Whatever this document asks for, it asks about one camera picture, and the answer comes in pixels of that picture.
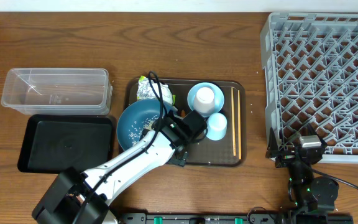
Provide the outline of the light blue plastic cup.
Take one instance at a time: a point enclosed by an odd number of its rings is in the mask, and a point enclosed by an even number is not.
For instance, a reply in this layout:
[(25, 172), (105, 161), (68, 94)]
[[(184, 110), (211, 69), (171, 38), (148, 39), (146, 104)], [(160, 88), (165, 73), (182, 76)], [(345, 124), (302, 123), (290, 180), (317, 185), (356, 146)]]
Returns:
[(214, 113), (207, 119), (206, 137), (213, 141), (219, 141), (224, 138), (227, 131), (227, 119), (221, 113)]

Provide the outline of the dark blue bowl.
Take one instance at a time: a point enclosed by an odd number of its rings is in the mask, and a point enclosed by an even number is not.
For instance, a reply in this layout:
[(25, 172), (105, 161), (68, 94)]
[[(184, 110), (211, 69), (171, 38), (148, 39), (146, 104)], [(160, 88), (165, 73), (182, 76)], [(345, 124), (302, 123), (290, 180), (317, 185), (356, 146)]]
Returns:
[(117, 140), (123, 151), (139, 142), (144, 129), (150, 129), (160, 115), (158, 100), (140, 100), (129, 105), (119, 118)]

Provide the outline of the white rice pile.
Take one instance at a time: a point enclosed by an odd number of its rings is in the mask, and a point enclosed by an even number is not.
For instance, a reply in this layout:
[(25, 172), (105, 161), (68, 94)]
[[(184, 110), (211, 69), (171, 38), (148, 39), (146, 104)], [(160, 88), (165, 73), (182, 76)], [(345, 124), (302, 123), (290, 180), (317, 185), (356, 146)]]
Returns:
[(139, 142), (143, 130), (150, 131), (152, 129), (153, 123), (158, 119), (157, 115), (154, 115), (150, 118), (144, 118), (140, 121), (134, 121), (130, 128), (128, 129), (129, 133), (126, 134), (126, 137), (129, 140), (129, 146), (132, 147)]

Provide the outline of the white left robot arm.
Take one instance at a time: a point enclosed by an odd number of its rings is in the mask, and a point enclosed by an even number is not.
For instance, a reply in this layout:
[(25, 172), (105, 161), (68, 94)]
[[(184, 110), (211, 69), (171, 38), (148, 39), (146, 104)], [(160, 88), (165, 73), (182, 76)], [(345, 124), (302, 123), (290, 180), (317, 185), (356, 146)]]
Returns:
[(117, 223), (111, 202), (152, 169), (166, 164), (206, 128), (196, 112), (184, 118), (168, 114), (156, 130), (114, 159), (82, 173), (59, 173), (32, 211), (37, 223)]

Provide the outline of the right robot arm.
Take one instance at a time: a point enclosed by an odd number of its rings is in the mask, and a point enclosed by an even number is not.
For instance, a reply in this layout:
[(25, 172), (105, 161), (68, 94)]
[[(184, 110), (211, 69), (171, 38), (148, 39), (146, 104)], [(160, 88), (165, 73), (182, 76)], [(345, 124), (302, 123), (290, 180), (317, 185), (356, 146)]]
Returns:
[(275, 159), (276, 168), (288, 169), (288, 197), (296, 204), (295, 208), (279, 213), (275, 223), (329, 223), (328, 213), (335, 209), (339, 184), (323, 175), (315, 177), (311, 167), (323, 158), (326, 147), (322, 137), (307, 125), (306, 134), (299, 137), (292, 150), (280, 150), (275, 132), (270, 128), (265, 156)]

